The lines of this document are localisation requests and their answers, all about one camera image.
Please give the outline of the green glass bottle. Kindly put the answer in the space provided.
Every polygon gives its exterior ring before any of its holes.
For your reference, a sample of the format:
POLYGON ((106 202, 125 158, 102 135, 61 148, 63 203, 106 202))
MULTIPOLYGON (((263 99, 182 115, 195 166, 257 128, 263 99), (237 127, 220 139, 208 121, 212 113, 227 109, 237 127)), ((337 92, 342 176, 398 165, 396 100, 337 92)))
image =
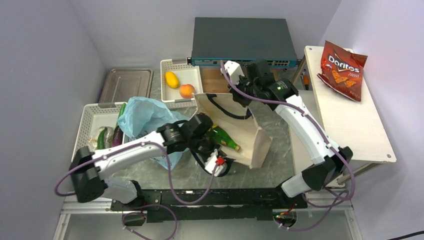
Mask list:
POLYGON ((241 150, 241 146, 237 144, 230 135, 219 125, 214 124, 208 131, 208 135, 222 146, 229 147, 236 152, 241 150))

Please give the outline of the beige canvas tote bag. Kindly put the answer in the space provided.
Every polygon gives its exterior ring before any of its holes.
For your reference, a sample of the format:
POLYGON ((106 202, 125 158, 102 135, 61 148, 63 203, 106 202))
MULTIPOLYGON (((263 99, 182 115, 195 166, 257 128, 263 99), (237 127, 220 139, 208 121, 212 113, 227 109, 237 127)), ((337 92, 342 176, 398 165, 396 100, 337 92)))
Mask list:
POLYGON ((230 93, 199 93, 194 95, 194 101, 196 114, 209 116, 214 125, 226 131, 240 146, 238 151, 221 146, 220 150, 227 155, 226 162, 217 167, 215 177, 222 177, 229 172, 231 160, 250 169, 262 167, 272 138, 259 126, 250 108, 233 101, 230 93))

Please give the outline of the orange peach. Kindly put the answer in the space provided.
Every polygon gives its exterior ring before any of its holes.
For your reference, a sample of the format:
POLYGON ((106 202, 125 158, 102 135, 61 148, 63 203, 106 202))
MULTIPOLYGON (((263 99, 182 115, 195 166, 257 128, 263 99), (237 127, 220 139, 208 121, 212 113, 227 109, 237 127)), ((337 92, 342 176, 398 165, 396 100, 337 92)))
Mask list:
POLYGON ((183 99, 191 99, 195 93, 196 89, 191 84, 182 84, 179 87, 179 94, 183 99))

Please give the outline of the light blue plastic grocery bag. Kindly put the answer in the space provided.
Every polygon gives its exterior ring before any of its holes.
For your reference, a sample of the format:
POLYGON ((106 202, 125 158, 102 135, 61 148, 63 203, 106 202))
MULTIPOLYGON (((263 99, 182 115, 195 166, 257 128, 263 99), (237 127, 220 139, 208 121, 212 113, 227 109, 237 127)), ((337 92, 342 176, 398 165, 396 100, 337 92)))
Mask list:
POLYGON ((188 119, 179 112, 171 111, 159 100, 134 96, 128 100, 123 114, 118 117, 117 125, 133 141, 156 131, 165 124, 188 119))

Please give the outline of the yellow lemon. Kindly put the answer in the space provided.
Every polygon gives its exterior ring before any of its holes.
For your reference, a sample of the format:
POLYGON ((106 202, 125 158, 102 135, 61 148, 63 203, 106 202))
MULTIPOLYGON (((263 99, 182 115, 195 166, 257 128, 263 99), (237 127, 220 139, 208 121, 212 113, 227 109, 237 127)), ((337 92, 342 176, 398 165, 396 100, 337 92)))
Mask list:
POLYGON ((177 75, 172 71, 167 71, 164 74, 166 84, 172 89, 178 89, 180 87, 180 81, 177 75))

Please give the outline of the purple eggplant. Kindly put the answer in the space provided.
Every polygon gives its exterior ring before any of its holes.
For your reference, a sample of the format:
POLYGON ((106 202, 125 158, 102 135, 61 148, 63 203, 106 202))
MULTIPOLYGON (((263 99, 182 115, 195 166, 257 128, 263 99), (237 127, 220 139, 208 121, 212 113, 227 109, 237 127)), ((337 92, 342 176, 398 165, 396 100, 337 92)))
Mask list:
POLYGON ((124 133, 119 126, 116 126, 114 129, 113 137, 112 137, 112 147, 119 146, 123 143, 124 133))

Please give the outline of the red Doritos chip bag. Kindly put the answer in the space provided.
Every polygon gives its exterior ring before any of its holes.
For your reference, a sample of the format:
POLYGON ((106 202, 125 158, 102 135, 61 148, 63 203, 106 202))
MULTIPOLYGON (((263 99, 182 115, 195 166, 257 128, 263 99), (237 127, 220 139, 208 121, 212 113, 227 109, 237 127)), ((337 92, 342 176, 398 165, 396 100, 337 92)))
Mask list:
POLYGON ((355 102, 362 101, 362 83, 367 55, 353 53, 326 41, 317 77, 334 92, 355 102))

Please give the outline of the dark green chili pepper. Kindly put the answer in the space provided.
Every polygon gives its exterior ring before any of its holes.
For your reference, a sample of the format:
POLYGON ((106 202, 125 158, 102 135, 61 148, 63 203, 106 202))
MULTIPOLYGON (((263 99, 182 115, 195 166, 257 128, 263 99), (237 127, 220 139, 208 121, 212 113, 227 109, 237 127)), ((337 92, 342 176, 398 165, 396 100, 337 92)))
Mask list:
POLYGON ((103 127, 97 137, 97 149, 105 149, 105 133, 108 131, 107 127, 103 127))

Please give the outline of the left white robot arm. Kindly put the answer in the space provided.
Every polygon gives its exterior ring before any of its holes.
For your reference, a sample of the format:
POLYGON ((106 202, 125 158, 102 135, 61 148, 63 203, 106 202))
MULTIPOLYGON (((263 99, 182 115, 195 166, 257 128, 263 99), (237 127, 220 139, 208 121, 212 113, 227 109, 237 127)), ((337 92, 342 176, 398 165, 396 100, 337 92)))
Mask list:
POLYGON ((171 167, 169 154, 190 149, 205 163, 199 165, 213 177, 218 177, 227 165, 220 146, 207 132, 213 126, 209 116, 195 114, 189 120, 167 123, 144 137, 107 149, 90 151, 87 146, 75 152, 69 168, 74 194, 80 203, 97 198, 109 198, 125 204, 131 210, 139 209, 144 196, 137 181, 123 181, 112 175, 136 163, 165 157, 171 167))

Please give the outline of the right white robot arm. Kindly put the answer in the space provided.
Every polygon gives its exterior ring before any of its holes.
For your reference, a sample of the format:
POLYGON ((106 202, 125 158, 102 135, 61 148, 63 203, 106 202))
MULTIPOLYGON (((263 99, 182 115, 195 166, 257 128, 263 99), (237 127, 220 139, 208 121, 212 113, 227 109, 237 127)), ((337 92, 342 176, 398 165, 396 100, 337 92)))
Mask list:
POLYGON ((311 166, 282 182, 281 190, 275 194, 276 203, 287 208, 296 196, 320 191, 349 169, 353 152, 325 132, 297 88, 288 79, 276 80, 266 60, 254 60, 245 68, 243 71, 235 61, 220 61, 220 70, 229 84, 233 100, 243 107, 252 101, 268 105, 294 131, 312 161, 311 166))

